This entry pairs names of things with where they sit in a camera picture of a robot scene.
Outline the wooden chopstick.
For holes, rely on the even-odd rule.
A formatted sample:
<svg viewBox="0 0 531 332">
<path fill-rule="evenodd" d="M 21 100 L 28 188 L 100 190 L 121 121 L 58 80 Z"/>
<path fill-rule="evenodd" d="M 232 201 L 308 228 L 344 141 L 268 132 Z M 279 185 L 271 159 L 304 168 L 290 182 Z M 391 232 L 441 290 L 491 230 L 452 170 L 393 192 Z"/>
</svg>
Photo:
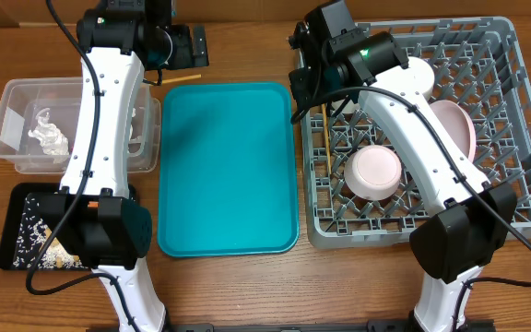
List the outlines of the wooden chopstick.
<svg viewBox="0 0 531 332">
<path fill-rule="evenodd" d="M 190 80 L 196 80 L 196 79 L 200 79 L 200 78 L 202 78 L 201 74 L 184 76 L 184 77 L 173 77 L 173 78 L 162 80 L 161 85 L 170 85 L 170 84 L 174 84 L 174 83 L 185 82 L 185 81 L 190 81 Z"/>
<path fill-rule="evenodd" d="M 324 132 L 324 149 L 325 149 L 325 155 L 326 155 L 326 165 L 327 165 L 327 173 L 329 177 L 332 175 L 332 162 L 331 162 L 331 151 L 329 146 L 329 129 L 328 129 L 328 117 L 327 117 L 327 109 L 326 105 L 321 105 L 321 113 L 323 118 L 323 132 Z"/>
</svg>

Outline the cream bowl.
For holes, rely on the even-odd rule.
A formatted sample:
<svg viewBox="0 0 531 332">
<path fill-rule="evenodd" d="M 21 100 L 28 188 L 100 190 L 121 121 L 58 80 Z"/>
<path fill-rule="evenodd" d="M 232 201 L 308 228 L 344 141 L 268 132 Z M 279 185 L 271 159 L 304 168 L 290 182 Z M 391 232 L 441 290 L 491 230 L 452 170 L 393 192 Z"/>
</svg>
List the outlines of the cream bowl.
<svg viewBox="0 0 531 332">
<path fill-rule="evenodd" d="M 410 56 L 406 72 L 411 76 L 416 89 L 422 93 L 426 101 L 429 101 L 435 84 L 435 74 L 431 65 L 419 57 Z"/>
</svg>

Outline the small pink bowl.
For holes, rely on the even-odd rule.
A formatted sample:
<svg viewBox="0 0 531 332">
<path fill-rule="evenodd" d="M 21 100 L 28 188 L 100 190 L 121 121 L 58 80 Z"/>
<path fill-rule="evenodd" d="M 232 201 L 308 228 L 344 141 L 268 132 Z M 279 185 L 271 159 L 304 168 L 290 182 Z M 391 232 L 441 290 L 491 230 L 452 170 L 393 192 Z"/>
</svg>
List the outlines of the small pink bowl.
<svg viewBox="0 0 531 332">
<path fill-rule="evenodd" d="M 389 148 L 371 145 L 352 154 L 344 168 L 349 190 L 366 200 L 379 201 L 395 193 L 402 174 L 400 159 Z"/>
</svg>

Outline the pink plate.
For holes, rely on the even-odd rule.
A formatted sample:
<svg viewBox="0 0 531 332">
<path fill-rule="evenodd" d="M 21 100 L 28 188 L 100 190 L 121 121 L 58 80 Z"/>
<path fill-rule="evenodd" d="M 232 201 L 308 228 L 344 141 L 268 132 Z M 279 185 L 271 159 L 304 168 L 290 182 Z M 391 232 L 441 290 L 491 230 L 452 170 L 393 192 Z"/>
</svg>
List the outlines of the pink plate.
<svg viewBox="0 0 531 332">
<path fill-rule="evenodd" d="M 476 155 L 476 131 L 468 113 L 453 101 L 441 100 L 430 108 L 458 148 L 473 161 Z"/>
</svg>

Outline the foil wrapper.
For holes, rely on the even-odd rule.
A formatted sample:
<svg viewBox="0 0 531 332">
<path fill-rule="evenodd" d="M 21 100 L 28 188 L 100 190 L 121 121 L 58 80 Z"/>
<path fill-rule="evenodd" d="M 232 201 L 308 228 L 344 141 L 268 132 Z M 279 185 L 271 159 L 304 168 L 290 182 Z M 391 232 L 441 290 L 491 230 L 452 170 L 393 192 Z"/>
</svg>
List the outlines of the foil wrapper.
<svg viewBox="0 0 531 332">
<path fill-rule="evenodd" d="M 66 156 L 69 154 L 68 138 L 55 125 L 49 122 L 48 109 L 43 114 L 36 116 L 37 125 L 29 130 L 28 136 L 36 138 L 42 148 L 42 152 L 49 156 Z"/>
</svg>

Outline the clear plastic waste bin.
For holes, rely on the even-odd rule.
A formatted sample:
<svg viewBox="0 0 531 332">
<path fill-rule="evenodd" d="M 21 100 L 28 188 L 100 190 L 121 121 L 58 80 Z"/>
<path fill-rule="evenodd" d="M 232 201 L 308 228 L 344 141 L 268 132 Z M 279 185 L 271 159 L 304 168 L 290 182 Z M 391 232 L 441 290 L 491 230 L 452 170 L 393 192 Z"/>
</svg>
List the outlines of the clear plastic waste bin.
<svg viewBox="0 0 531 332">
<path fill-rule="evenodd" d="M 13 79 L 0 100 L 0 159 L 12 162 L 25 174 L 62 174 L 68 155 L 54 157 L 43 151 L 40 140 L 29 136 L 40 119 L 55 125 L 72 148 L 82 92 L 81 77 Z M 127 171 L 151 172 L 159 155 L 160 103 L 149 86 L 139 89 L 128 143 Z"/>
</svg>

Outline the rice and peanut scraps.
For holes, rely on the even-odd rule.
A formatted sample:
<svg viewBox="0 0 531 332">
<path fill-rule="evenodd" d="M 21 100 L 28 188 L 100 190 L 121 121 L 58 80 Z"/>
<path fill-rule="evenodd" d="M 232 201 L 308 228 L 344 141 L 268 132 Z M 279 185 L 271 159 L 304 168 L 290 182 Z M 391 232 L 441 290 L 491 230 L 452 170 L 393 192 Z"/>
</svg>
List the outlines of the rice and peanut scraps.
<svg viewBox="0 0 531 332">
<path fill-rule="evenodd" d="M 24 198 L 11 263 L 11 268 L 14 270 L 27 270 L 52 234 L 52 230 L 40 215 L 39 207 L 40 201 L 37 193 L 29 193 Z M 69 254 L 57 239 L 53 240 L 46 250 L 42 260 L 38 263 L 38 269 L 88 270 L 82 265 L 79 257 Z"/>
</svg>

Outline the cream plastic cup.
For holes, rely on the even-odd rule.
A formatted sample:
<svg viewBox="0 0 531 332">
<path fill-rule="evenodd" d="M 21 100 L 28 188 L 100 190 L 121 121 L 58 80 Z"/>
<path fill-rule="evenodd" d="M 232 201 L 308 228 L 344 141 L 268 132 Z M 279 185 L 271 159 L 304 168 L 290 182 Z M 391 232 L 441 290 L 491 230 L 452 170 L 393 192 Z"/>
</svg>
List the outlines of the cream plastic cup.
<svg viewBox="0 0 531 332">
<path fill-rule="evenodd" d="M 345 100 L 333 101 L 332 102 L 333 110 L 336 111 L 344 102 L 345 102 Z M 357 111 L 359 109 L 360 109 L 360 105 L 358 103 L 354 103 L 352 100 L 348 100 L 348 103 L 343 108 L 342 113 L 343 114 L 353 114 L 355 111 Z"/>
</svg>

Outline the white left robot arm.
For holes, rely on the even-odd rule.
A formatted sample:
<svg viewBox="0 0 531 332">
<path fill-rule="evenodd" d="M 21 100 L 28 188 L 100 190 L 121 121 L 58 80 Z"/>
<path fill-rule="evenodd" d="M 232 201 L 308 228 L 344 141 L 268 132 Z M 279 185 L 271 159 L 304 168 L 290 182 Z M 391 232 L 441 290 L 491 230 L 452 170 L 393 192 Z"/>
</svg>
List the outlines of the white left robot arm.
<svg viewBox="0 0 531 332">
<path fill-rule="evenodd" d="M 51 240 L 101 281 L 123 331 L 168 331 L 147 255 L 152 218 L 132 196 L 127 152 L 145 73 L 208 65 L 200 26 L 175 25 L 169 1 L 102 1 L 67 39 L 80 55 L 77 135 L 57 190 L 40 197 Z"/>
</svg>

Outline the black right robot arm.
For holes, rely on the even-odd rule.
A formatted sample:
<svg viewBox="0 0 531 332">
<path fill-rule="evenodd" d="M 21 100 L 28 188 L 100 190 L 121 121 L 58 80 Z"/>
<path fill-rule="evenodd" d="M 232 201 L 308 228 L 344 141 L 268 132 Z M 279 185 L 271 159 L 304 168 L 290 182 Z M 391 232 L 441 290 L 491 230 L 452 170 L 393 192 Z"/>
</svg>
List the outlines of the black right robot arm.
<svg viewBox="0 0 531 332">
<path fill-rule="evenodd" d="M 455 144 L 432 111 L 428 90 L 395 37 L 367 35 L 342 1 L 306 14 L 289 38 L 304 66 L 289 75 L 298 123 L 311 108 L 352 100 L 387 135 L 411 173 L 429 219 L 409 244 L 424 270 L 419 302 L 401 331 L 491 331 L 490 321 L 470 321 L 470 291 L 486 281 L 482 271 L 508 236 L 516 236 L 517 196 L 493 184 Z"/>
</svg>

